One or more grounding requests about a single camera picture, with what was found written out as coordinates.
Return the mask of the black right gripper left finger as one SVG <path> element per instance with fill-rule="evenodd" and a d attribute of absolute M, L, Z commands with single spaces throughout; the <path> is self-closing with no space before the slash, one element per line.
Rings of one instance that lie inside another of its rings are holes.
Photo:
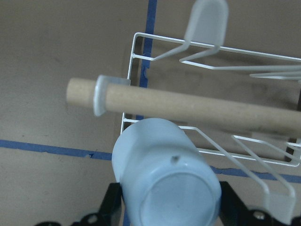
<path fill-rule="evenodd" d="M 121 218 L 121 198 L 120 183 L 110 183 L 99 210 L 73 222 L 72 226 L 118 226 Z"/>

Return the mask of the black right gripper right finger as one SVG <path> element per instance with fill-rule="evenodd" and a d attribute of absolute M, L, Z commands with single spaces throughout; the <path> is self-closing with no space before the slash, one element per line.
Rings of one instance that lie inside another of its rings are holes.
<path fill-rule="evenodd" d="M 268 212 L 254 209 L 250 210 L 239 198 L 230 184 L 221 181 L 222 189 L 219 218 L 224 226 L 293 226 L 294 219 L 289 223 L 282 223 L 272 217 Z"/>

